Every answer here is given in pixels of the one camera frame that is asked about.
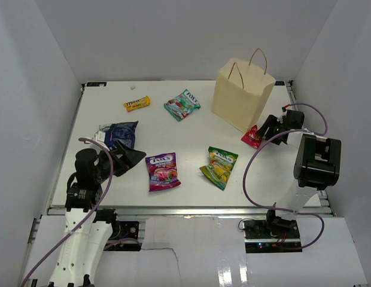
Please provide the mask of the red mint candy packet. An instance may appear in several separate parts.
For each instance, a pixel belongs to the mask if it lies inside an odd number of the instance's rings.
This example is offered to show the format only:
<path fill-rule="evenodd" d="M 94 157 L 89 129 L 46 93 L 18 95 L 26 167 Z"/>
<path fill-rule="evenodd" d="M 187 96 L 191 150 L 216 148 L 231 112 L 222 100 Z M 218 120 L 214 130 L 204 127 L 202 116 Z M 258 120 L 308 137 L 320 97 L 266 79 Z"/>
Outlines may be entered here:
<path fill-rule="evenodd" d="M 258 149 L 262 143 L 263 138 L 257 134 L 257 125 L 252 126 L 246 134 L 243 135 L 241 141 L 248 144 L 252 148 Z"/>

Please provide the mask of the yellow M&M's candy packet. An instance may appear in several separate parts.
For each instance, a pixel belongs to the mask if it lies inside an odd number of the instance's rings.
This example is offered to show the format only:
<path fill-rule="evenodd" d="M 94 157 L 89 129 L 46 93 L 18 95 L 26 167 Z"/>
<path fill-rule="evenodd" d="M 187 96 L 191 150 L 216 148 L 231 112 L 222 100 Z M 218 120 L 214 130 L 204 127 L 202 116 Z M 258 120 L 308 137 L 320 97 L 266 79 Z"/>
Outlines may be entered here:
<path fill-rule="evenodd" d="M 127 112 L 130 112 L 130 111 L 134 111 L 139 108 L 145 108 L 147 106 L 150 106 L 150 104 L 151 104 L 151 99 L 148 96 L 145 96 L 138 100 L 126 102 L 123 104 L 123 106 L 126 108 Z"/>

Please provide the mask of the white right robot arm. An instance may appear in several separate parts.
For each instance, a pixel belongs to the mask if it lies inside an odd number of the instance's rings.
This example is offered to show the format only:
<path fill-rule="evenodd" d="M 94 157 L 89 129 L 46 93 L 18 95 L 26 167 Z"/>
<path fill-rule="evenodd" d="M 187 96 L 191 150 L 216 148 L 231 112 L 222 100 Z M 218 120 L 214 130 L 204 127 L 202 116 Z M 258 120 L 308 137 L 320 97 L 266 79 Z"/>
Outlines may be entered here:
<path fill-rule="evenodd" d="M 269 140 L 281 132 L 303 127 L 305 115 L 288 110 L 280 118 L 269 115 L 256 134 Z M 297 213 L 305 204 L 329 186 L 334 186 L 340 174 L 342 142 L 333 138 L 322 138 L 302 133 L 293 168 L 294 181 L 282 199 L 273 206 L 292 210 L 269 210 L 264 223 L 265 233 L 273 238 L 296 229 Z"/>

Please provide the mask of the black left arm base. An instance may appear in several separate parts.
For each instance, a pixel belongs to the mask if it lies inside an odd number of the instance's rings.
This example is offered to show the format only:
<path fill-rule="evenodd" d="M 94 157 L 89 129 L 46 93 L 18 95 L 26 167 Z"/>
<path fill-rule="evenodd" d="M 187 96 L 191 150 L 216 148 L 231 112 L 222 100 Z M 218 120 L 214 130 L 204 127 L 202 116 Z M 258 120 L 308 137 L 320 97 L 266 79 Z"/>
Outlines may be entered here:
<path fill-rule="evenodd" d="M 105 244 L 105 251 L 140 251 L 138 221 L 116 221 L 111 237 Z"/>

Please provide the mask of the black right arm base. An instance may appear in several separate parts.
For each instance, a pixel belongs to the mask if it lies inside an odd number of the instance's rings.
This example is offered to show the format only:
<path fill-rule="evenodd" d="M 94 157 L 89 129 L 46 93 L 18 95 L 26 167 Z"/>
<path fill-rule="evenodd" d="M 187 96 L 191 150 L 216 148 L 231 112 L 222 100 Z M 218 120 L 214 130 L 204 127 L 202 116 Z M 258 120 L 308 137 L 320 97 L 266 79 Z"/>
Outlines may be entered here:
<path fill-rule="evenodd" d="M 291 229 L 266 226 L 265 220 L 242 219 L 238 228 L 244 233 L 247 254 L 302 252 L 298 226 Z"/>

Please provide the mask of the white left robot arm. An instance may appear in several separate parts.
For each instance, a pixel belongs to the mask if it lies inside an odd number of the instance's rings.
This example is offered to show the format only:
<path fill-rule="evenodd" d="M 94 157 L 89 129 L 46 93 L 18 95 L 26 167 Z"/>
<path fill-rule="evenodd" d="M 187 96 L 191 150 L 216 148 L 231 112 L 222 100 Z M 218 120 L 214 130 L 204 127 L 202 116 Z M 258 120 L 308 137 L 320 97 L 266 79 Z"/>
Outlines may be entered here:
<path fill-rule="evenodd" d="M 98 210 L 108 191 L 102 184 L 110 184 L 113 177 L 124 175 L 146 156 L 121 142 L 114 149 L 91 143 L 100 151 L 86 148 L 77 152 L 75 172 L 67 181 L 64 235 L 49 286 L 94 285 L 105 244 L 119 235 L 121 226 L 114 210 Z"/>

